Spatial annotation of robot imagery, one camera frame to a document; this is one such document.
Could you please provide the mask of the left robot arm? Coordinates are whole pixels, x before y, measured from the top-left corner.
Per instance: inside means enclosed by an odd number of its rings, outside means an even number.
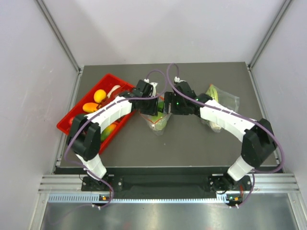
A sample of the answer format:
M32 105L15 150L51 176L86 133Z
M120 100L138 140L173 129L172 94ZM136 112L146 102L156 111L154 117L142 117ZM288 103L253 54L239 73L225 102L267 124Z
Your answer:
M101 146L101 133L113 122L138 110L157 113L158 96L156 86L158 83L149 82L148 79L140 80L137 86L130 91L118 94L110 103L93 113L77 115L72 121L72 126L67 138L67 149L71 149L83 164L92 184L98 190L107 188L109 179L106 167L99 157Z

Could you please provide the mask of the fake green pepper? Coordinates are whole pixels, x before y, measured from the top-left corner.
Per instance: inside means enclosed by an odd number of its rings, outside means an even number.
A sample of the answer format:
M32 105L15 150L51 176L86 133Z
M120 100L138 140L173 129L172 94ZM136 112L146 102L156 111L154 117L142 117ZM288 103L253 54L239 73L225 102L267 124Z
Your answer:
M164 113L164 101L158 102L157 111L160 112L160 113Z

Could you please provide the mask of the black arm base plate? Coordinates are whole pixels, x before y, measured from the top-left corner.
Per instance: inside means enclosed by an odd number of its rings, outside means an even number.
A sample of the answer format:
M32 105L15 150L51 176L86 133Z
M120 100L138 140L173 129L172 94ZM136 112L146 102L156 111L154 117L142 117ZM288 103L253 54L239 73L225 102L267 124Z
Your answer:
M114 198L213 198L251 189L249 176L227 186L227 167L109 167L104 180L113 187Z

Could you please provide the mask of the fake cabbage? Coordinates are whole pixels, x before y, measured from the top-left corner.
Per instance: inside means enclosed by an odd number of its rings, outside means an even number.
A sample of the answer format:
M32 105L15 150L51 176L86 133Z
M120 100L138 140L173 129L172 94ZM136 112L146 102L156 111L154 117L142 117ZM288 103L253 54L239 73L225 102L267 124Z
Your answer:
M158 112L156 116L149 116L149 126L153 131L162 131L169 120L170 115Z

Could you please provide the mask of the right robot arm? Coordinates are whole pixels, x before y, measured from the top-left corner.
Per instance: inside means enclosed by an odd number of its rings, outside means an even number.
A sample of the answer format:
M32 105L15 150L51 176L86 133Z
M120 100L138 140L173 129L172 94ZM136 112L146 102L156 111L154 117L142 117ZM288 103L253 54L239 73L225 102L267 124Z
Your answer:
M175 78L172 92L166 92L164 111L174 115L196 115L233 134L242 143L238 159L223 174L228 189L241 185L242 178L260 167L276 150L277 144L271 137L271 124L266 119L259 121L244 119L238 113L220 105L212 97L196 95L185 80Z

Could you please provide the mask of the clear zip bag red slider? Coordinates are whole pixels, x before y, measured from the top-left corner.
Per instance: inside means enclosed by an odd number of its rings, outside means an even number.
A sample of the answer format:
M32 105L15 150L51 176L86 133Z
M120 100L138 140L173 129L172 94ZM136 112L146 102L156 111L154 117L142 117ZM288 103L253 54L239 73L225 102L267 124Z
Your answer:
M149 128L157 135L161 136L164 133L165 127L169 118L171 117L171 113L164 114L164 97L160 96L158 99L158 113L156 116L154 115L144 115L140 114L141 117L147 122Z

